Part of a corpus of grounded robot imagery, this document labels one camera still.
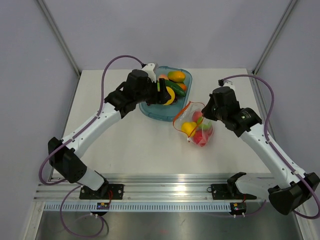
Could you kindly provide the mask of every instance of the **blue plastic tray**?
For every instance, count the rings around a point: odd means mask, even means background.
[[[172,122],[175,116],[187,105],[189,92],[191,89],[192,76],[191,74],[183,69],[177,69],[168,66],[160,66],[155,70],[155,75],[158,78],[159,75],[165,74],[168,75],[171,71],[181,71],[185,74],[184,84],[187,86],[187,91],[185,97],[178,98],[178,101],[172,105],[160,105],[160,104],[152,104],[148,106],[145,102],[139,104],[139,108],[141,112],[149,118]]]

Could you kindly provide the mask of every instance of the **pink fruit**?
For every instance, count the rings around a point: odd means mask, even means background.
[[[201,117],[202,117],[202,112],[195,111],[192,115],[192,121],[197,123],[198,119]]]
[[[207,144],[209,135],[207,132],[200,130],[195,132],[192,139],[195,144],[199,145],[200,147],[203,147]]]
[[[167,75],[165,75],[165,74],[160,74],[160,75],[158,76],[158,80],[159,80],[159,79],[169,80],[169,78],[168,78]]]

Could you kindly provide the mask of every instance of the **metal floor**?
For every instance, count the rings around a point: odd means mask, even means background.
[[[259,207],[248,202],[249,212]],[[64,212],[69,228],[82,235],[95,234],[101,222],[93,217],[76,218],[88,212]],[[245,218],[221,217],[228,213],[205,212],[108,212],[108,223],[97,240],[302,240],[297,219],[284,216],[268,203],[255,216]],[[37,240],[78,240],[67,233],[57,211],[44,211]]]

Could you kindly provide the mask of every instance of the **green cucumber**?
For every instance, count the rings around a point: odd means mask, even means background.
[[[185,97],[186,92],[175,82],[170,81],[170,80],[165,80],[165,85],[169,88],[172,88],[175,94],[177,94],[180,97]]]

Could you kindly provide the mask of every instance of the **black mounting bracket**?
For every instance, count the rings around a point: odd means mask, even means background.
[[[83,186],[80,191],[79,199],[81,200],[109,200],[109,191],[112,192],[112,200],[122,200],[124,196],[125,185],[112,184],[107,185],[104,195],[100,195],[98,191],[94,191],[87,186]]]
[[[246,194],[244,196],[244,194],[238,192],[235,193],[231,193],[228,190],[228,184],[227,183],[215,183],[215,184],[211,184],[210,187],[211,188],[211,194],[212,194],[212,199],[213,200],[243,200],[244,197],[246,200],[256,200],[257,197],[250,195],[250,194]]]

